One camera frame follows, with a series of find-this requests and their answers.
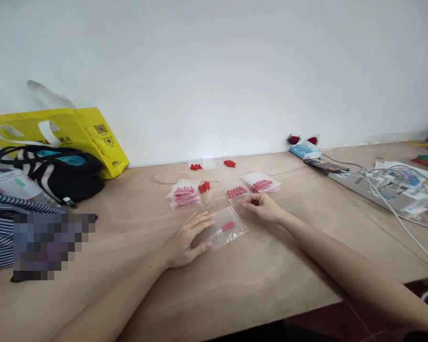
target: white wall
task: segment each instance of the white wall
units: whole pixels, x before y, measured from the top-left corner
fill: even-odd
[[[34,79],[132,165],[428,133],[428,0],[0,0],[0,114]]]

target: striped cloth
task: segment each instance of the striped cloth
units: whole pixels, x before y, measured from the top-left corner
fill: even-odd
[[[67,214],[68,209],[0,194],[0,267],[13,266],[13,214]]]

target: wooden table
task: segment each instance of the wooden table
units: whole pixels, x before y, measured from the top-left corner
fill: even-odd
[[[413,164],[427,150],[403,143],[339,148],[335,159],[372,168],[378,158]],[[0,270],[0,341],[43,341],[126,272],[159,248],[194,211],[171,211],[179,178],[211,182],[214,213],[228,205],[217,182],[261,171],[283,183],[283,208],[381,265],[405,283],[428,277],[428,258],[394,216],[289,153],[236,158],[236,169],[186,171],[184,164],[126,170],[82,203],[97,213],[96,232],[57,281],[9,282]],[[235,206],[249,232],[192,264],[166,271],[133,315],[120,341],[200,341],[342,300],[341,291],[280,227]],[[428,229],[408,224],[428,249]]]

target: pixelated area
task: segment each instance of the pixelated area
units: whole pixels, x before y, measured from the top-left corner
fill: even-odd
[[[95,232],[94,214],[14,214],[13,282],[54,280]]]

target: black bag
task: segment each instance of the black bag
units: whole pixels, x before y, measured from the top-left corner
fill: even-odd
[[[14,160],[3,159],[18,151]],[[64,197],[79,202],[100,192],[105,186],[98,174],[103,164],[92,154],[73,148],[41,146],[5,147],[0,163],[23,170],[60,204]]]

